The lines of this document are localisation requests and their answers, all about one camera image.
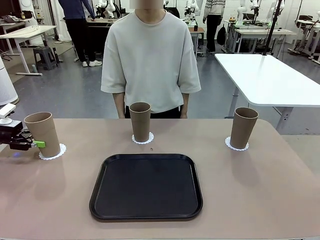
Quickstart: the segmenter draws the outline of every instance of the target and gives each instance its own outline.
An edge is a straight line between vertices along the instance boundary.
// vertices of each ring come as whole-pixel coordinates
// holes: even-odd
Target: paper coaster
[[[67,150],[66,145],[64,145],[63,143],[60,143],[60,152],[59,152],[59,154],[58,154],[58,155],[56,155],[56,156],[52,156],[52,157],[44,157],[44,156],[42,155],[42,153],[41,153],[41,152],[39,152],[39,157],[40,157],[41,159],[43,159],[43,160],[52,160],[52,159],[56,159],[56,158],[60,157],[61,155],[63,155],[63,154],[65,153],[65,151],[66,151],[66,150]]]
[[[148,144],[148,143],[151,143],[154,138],[155,138],[154,134],[152,132],[149,132],[149,139],[147,141],[138,142],[135,140],[135,135],[132,135],[132,141],[134,141],[136,144]]]
[[[248,148],[249,148],[249,143],[247,142],[246,143],[246,146],[245,146],[245,148],[244,149],[237,149],[237,148],[234,148],[233,146],[231,146],[230,145],[230,139],[231,139],[231,137],[230,136],[228,136],[226,139],[225,139],[225,145],[227,145],[229,148],[231,148],[232,150],[236,150],[236,151],[245,151],[245,150],[247,150]]]

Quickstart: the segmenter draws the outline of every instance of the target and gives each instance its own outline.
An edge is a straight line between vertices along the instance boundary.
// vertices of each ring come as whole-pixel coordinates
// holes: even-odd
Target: black tray
[[[196,166],[181,154],[118,154],[102,164],[89,208],[99,220],[186,219],[202,209]]]

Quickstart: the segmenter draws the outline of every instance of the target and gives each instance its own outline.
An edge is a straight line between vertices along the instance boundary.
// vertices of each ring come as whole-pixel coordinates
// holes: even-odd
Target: person in blue sweater
[[[58,0],[65,18],[65,24],[73,41],[75,50],[78,54],[83,67],[88,67],[85,53],[89,57],[89,66],[101,66],[102,62],[96,60],[93,49],[93,41],[86,21],[85,8],[89,11],[92,21],[95,21],[95,13],[88,0]]]

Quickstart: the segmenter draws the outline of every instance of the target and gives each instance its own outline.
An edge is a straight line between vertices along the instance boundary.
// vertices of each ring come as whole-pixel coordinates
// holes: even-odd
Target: person in striped sweater
[[[217,27],[221,24],[226,7],[226,0],[206,0],[203,23],[206,23],[206,49],[208,53],[216,51],[215,36]]]

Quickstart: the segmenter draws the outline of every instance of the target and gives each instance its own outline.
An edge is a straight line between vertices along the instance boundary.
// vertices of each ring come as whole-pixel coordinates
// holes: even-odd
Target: person
[[[111,26],[101,90],[113,94],[120,119],[130,118],[135,102],[150,104],[151,118],[188,117],[189,94],[201,90],[192,38],[163,1],[138,0],[135,11]]]
[[[89,11],[92,21],[95,20],[95,13],[88,0],[58,0],[65,17],[65,24],[73,41],[76,53],[83,67],[88,67],[85,53],[89,57],[89,66],[101,66],[102,62],[96,60],[93,42],[90,35],[83,5]]]
[[[206,0],[203,23],[206,23],[206,50],[213,54],[216,51],[215,36],[217,27],[224,17],[226,0]]]

